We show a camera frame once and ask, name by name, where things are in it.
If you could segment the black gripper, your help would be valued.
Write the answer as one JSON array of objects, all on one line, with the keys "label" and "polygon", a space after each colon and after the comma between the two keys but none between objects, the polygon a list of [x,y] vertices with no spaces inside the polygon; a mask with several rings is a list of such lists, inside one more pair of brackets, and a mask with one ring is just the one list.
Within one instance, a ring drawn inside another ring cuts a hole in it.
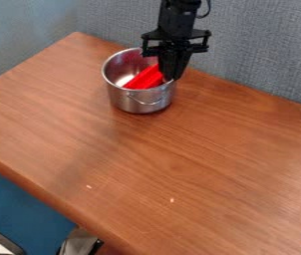
[{"label": "black gripper", "polygon": [[156,27],[142,34],[143,56],[158,57],[158,66],[164,79],[178,80],[183,74],[191,54],[207,51],[208,30],[194,28],[198,6],[160,6]]}]

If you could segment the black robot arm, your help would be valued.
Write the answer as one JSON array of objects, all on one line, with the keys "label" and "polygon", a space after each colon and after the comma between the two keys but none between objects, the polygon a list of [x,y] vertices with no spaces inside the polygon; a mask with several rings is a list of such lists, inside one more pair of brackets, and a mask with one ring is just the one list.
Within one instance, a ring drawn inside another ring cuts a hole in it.
[{"label": "black robot arm", "polygon": [[142,34],[143,56],[156,57],[158,68],[167,81],[180,78],[192,54],[208,49],[208,30],[194,29],[200,0],[160,0],[156,28]]}]

